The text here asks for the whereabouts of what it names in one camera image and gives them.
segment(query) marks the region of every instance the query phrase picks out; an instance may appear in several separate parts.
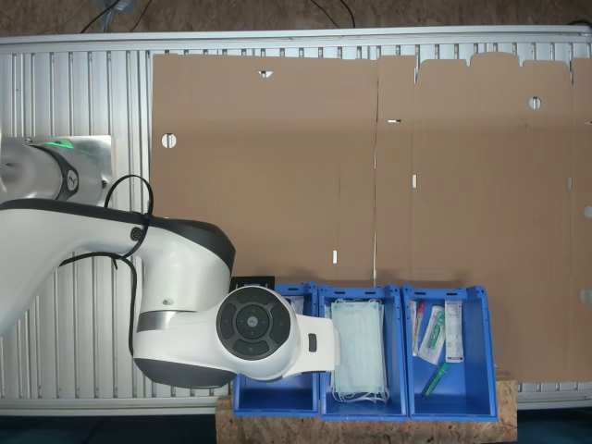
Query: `robot control buttons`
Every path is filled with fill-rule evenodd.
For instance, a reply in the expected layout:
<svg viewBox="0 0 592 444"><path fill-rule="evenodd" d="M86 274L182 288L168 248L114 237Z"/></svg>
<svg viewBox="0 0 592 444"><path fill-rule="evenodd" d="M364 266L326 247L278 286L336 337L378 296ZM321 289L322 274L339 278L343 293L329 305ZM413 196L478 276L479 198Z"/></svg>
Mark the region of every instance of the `robot control buttons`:
<svg viewBox="0 0 592 444"><path fill-rule="evenodd" d="M269 316L265 308L258 305L247 305L237 314L237 329L247 339L261 338L268 327Z"/></svg>
<svg viewBox="0 0 592 444"><path fill-rule="evenodd" d="M260 342L245 342L244 340L237 340L232 348L239 352L240 354L244 354L245 356L259 356L260 354L264 354L269 352L269 346L267 343L262 340Z"/></svg>
<svg viewBox="0 0 592 444"><path fill-rule="evenodd" d="M233 355L255 361L275 352L290 336L290 312L278 296L262 287L242 287L222 302L216 329Z"/></svg>

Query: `storage bin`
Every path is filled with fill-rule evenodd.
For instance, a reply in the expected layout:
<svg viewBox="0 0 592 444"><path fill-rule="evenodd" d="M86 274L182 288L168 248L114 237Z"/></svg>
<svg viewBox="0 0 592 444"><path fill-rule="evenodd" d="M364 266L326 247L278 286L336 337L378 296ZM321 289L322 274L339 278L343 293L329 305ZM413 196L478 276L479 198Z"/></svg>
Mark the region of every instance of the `storage bin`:
<svg viewBox="0 0 592 444"><path fill-rule="evenodd" d="M277 284L276 291L304 315L316 316L318 293L314 282ZM232 412L236 416L318 416L318 373L298 375L276 382L262 382L238 375L234 379Z"/></svg>
<svg viewBox="0 0 592 444"><path fill-rule="evenodd" d="M405 351L409 414L412 420L442 421L497 421L495 368L487 294L483 287L468 289L431 290L402 288L405 312ZM426 333L434 305L444 307L445 301L462 301L462 346L464 362L448 364L447 373L440 379L434 392L422 397L429 379L437 370L435 365L413 356L409 301L423 300L425 314L420 329L420 344ZM446 343L438 364L446 359Z"/></svg>
<svg viewBox="0 0 592 444"><path fill-rule="evenodd" d="M369 289L319 287L319 316L325 317L325 307L337 299L371 300L384 303L383 346L390 397L387 403L378 401L340 402L333 398L331 374L321 373L319 397L324 420L405 421L407 419L407 390L402 331L401 294L398 287Z"/></svg>

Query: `brown cardboard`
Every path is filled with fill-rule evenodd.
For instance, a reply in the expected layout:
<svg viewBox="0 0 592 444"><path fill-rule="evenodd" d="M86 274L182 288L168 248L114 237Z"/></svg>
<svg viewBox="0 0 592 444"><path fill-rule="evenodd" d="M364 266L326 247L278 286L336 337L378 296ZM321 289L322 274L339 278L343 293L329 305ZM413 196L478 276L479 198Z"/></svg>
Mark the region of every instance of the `brown cardboard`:
<svg viewBox="0 0 592 444"><path fill-rule="evenodd" d="M220 226L235 276L372 285L376 101L367 60L157 55L155 213Z"/></svg>
<svg viewBox="0 0 592 444"><path fill-rule="evenodd" d="M590 61L574 85L563 63L503 53L426 61L415 84L414 57L379 66L378 283L483 285L497 366L591 379Z"/></svg>
<svg viewBox="0 0 592 444"><path fill-rule="evenodd" d="M592 60L573 84L561 62L502 53L414 70L156 56L156 213L219 225L235 276L283 282L371 285L376 231L378 285L483 285L498 367L592 380Z"/></svg>

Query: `face mask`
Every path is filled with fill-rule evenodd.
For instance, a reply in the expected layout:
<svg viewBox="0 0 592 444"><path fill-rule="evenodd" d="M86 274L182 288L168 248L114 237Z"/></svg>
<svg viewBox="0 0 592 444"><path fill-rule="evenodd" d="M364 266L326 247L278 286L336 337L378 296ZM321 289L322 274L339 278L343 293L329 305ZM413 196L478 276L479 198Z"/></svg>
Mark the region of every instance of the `face mask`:
<svg viewBox="0 0 592 444"><path fill-rule="evenodd" d="M331 376L334 398L345 402L386 401L389 391L382 346L384 305L378 301L337 300L331 304L328 316L341 335L341 365Z"/></svg>

